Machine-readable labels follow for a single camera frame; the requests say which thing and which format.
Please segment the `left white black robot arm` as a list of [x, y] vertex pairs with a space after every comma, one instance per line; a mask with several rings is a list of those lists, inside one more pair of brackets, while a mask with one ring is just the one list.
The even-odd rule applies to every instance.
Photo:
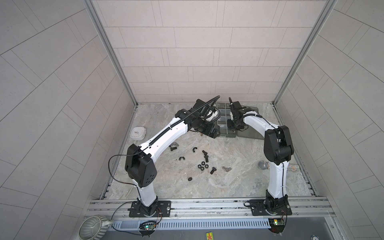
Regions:
[[194, 130], [210, 138], [220, 136], [220, 127], [217, 120], [220, 111], [215, 107], [220, 96], [216, 96], [207, 102], [196, 100], [190, 109], [181, 109], [171, 122], [159, 133], [140, 146], [132, 144], [127, 150], [125, 170], [132, 185], [137, 188], [138, 209], [137, 212], [146, 217], [155, 214], [158, 208], [158, 196], [155, 193], [153, 181], [157, 176], [156, 160], [177, 138]]

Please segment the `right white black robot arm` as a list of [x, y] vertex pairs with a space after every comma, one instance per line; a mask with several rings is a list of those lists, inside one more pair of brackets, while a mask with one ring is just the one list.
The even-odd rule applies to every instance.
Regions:
[[227, 120], [228, 129], [240, 131], [248, 126], [264, 137], [264, 155], [270, 166], [270, 180], [264, 203], [266, 212], [270, 215], [291, 215], [286, 183], [294, 146], [289, 128], [270, 123], [255, 110], [243, 107], [238, 101], [229, 101], [231, 118]]

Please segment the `green compartment organizer box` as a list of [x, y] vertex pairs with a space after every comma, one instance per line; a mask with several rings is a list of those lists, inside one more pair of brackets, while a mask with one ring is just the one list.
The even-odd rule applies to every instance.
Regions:
[[216, 103], [214, 105], [220, 112], [217, 125], [220, 127], [220, 137], [226, 138], [248, 138], [263, 140], [264, 137], [253, 127], [240, 122], [240, 118], [249, 111], [259, 113], [259, 109], [255, 106], [245, 106], [239, 101], [231, 103]]

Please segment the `black bolt pair centre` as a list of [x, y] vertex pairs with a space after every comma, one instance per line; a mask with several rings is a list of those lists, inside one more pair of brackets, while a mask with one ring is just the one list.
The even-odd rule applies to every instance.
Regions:
[[202, 151], [202, 153], [204, 154], [205, 162], [208, 163], [209, 162], [208, 153], [206, 151]]

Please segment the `sprinkle-filled clear bottle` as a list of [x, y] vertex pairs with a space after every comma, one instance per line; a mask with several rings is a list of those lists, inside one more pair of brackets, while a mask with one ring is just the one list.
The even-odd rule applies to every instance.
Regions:
[[[269, 161], [259, 161], [258, 162], [258, 168], [260, 170], [270, 170], [271, 167], [272, 167], [272, 162], [269, 162]], [[291, 172], [298, 172], [300, 171], [300, 166], [298, 164], [288, 164], [288, 166], [285, 168], [287, 169], [287, 171], [291, 171]]]

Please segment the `white round container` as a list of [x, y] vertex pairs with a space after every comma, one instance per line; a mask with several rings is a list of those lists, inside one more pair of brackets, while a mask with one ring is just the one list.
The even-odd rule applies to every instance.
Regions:
[[147, 129], [143, 126], [134, 127], [130, 132], [130, 138], [134, 141], [141, 141], [145, 138]]

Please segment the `right controller board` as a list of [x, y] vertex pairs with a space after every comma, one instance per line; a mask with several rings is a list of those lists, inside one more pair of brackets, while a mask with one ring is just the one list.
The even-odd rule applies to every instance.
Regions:
[[286, 227], [286, 222], [283, 219], [268, 219], [270, 228], [269, 231], [274, 234], [282, 234]]

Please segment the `controller board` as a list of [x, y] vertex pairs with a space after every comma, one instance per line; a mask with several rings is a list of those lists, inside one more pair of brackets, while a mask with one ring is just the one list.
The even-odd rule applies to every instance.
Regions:
[[282, 234], [286, 227], [286, 222], [283, 219], [268, 219], [270, 228], [269, 231], [274, 234]]
[[146, 221], [140, 224], [139, 232], [142, 236], [150, 236], [155, 232], [156, 227], [156, 221]]

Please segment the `left controller board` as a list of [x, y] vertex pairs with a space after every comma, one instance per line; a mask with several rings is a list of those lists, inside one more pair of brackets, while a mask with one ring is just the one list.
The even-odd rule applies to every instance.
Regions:
[[156, 221], [146, 221], [140, 224], [139, 232], [142, 236], [150, 236], [155, 232], [156, 227]]

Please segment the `grey ribbed bowl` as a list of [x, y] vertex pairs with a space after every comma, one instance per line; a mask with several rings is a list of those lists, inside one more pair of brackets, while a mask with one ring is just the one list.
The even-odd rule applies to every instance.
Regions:
[[100, 240], [113, 223], [114, 220], [108, 220], [102, 215], [91, 216], [82, 223], [79, 238], [80, 240]]

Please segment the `aluminium mounting rail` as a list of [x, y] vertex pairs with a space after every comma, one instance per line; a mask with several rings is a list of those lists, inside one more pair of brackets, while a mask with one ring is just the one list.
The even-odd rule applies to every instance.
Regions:
[[[262, 209], [264, 198], [219, 199], [163, 199], [159, 200], [163, 218], [170, 219], [238, 219], [273, 218]], [[155, 219], [159, 214], [146, 217], [133, 207], [131, 200], [91, 201], [85, 217], [103, 215], [112, 219]], [[289, 206], [278, 211], [276, 217], [334, 217], [336, 214], [326, 197], [289, 197]]]

